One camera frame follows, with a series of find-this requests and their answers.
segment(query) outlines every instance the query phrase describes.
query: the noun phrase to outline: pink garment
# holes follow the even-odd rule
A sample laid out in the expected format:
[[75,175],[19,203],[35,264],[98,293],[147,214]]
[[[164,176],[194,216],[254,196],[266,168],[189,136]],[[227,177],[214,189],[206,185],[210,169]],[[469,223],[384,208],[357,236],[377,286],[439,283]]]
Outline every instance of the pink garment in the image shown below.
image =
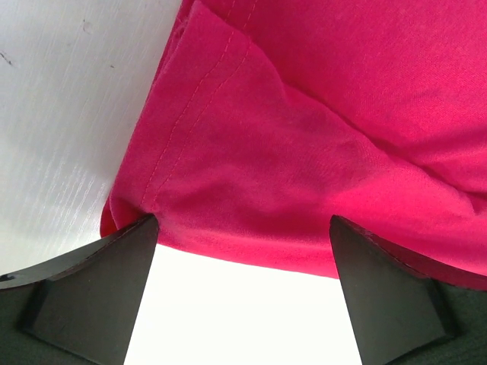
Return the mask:
[[186,0],[102,217],[336,277],[329,220],[487,275],[485,2]]

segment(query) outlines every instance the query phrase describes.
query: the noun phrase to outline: wood grain texture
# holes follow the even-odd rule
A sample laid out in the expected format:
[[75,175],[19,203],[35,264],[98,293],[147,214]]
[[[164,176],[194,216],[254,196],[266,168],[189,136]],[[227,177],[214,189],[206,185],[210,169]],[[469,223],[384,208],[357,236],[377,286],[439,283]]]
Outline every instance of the wood grain texture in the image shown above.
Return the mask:
[[0,274],[99,237],[180,0],[2,0]]

